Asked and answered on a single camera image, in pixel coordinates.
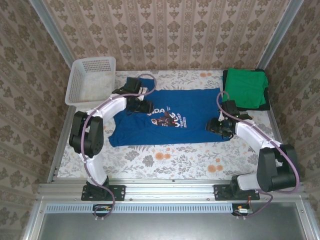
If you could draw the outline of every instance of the wire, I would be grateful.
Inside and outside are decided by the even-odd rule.
[[[149,74],[149,73],[143,73],[143,74],[140,74],[137,78],[140,78],[142,76],[149,76],[153,79],[154,81],[154,88],[151,90],[151,91],[148,91],[146,93],[126,93],[126,94],[122,94],[122,95],[117,95],[117,96],[114,96],[114,97],[109,97],[107,100],[105,100],[102,104],[100,104],[97,108],[95,108],[90,114],[89,116],[86,118],[86,120],[84,121],[84,124],[83,124],[83,129],[82,129],[82,133],[81,133],[81,142],[80,142],[80,148],[81,148],[81,154],[82,154],[82,157],[83,157],[83,161],[84,161],[84,169],[86,171],[86,174],[89,176],[90,180],[98,187],[106,190],[112,197],[112,207],[111,209],[109,210],[109,212],[103,216],[103,217],[98,217],[97,214],[96,214],[96,210],[94,211],[93,215],[95,216],[96,219],[104,219],[106,217],[108,217],[111,212],[113,211],[115,205],[116,205],[116,199],[115,199],[115,195],[113,194],[112,191],[110,191],[110,189],[108,189],[107,187],[97,183],[97,181],[92,177],[92,175],[90,174],[89,172],[89,169],[88,169],[88,166],[87,166],[87,162],[88,162],[88,158],[86,157],[86,154],[85,154],[85,133],[86,133],[86,128],[87,128],[87,125],[89,123],[89,120],[91,119],[91,117],[97,113],[101,108],[103,108],[105,105],[107,105],[108,103],[110,103],[111,101],[115,100],[115,99],[118,99],[118,98],[123,98],[123,97],[129,97],[129,96],[133,96],[133,97],[139,97],[139,96],[147,96],[151,93],[153,93],[155,90],[156,90],[156,87],[157,87],[157,80],[156,78]]]
[[[254,130],[256,130],[263,138],[265,138],[267,141],[269,141],[279,152],[280,154],[285,158],[285,160],[288,162],[288,164],[291,166],[292,170],[293,170],[293,173],[294,173],[294,176],[295,176],[295,187],[294,189],[290,190],[290,191],[283,191],[283,190],[278,190],[277,192],[279,193],[282,193],[282,194],[293,194],[295,193],[299,186],[300,186],[300,178],[299,178],[299,173],[296,169],[296,166],[293,164],[293,162],[291,161],[291,159],[285,154],[285,152],[274,142],[274,140],[270,137],[268,137],[263,131],[261,131],[259,128],[257,128],[254,124],[248,122],[248,121],[245,121],[245,120],[242,120],[240,118],[237,118],[235,116],[232,116],[231,114],[227,113],[225,110],[223,110],[223,108],[220,106],[219,104],[219,97],[222,95],[222,93],[225,93],[227,95],[227,98],[229,100],[230,96],[229,96],[229,93],[227,93],[226,91],[221,91],[218,93],[218,95],[216,96],[216,105],[218,106],[218,108],[220,109],[220,111],[222,113],[224,113],[226,116],[232,118],[232,119],[235,119],[239,122],[242,122],[246,125],[248,125],[249,127],[253,128]],[[243,216],[243,218],[251,218],[253,216],[255,216],[256,214],[260,213],[263,209],[265,209],[270,203],[271,201],[274,199],[274,196],[270,193],[267,193],[267,192],[264,192],[262,190],[258,190],[258,192],[262,195],[267,195],[267,196],[270,196],[270,199],[269,201],[263,205],[263,207],[261,207],[259,210],[257,210],[256,212],[250,214],[250,215],[247,215],[247,216]]]

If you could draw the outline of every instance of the mesh basket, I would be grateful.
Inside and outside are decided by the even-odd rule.
[[[94,108],[115,89],[116,59],[112,56],[87,57],[73,62],[65,103],[77,108]]]

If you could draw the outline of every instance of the green cloth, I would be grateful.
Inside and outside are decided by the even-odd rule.
[[[257,109],[266,103],[265,88],[268,79],[263,71],[229,68],[226,76],[225,91],[229,93],[229,100],[235,100],[239,108]]]

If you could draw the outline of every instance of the mattress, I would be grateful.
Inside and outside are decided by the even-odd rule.
[[[142,73],[157,79],[157,90],[222,88],[220,70],[118,71],[115,86]],[[274,137],[267,111],[247,111],[257,126]],[[230,180],[257,170],[258,154],[241,138],[226,142],[112,147],[108,137],[115,129],[111,119],[104,127],[103,168],[114,179]],[[58,178],[87,177],[83,162],[66,144]]]

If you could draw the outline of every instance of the wall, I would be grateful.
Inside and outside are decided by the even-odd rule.
[[[266,68],[283,140],[297,151],[300,174],[320,220],[320,0],[304,0]]]
[[[0,239],[19,239],[46,182],[69,68],[27,0],[0,1]]]
[[[117,70],[255,68],[289,0],[45,0],[74,59]]]

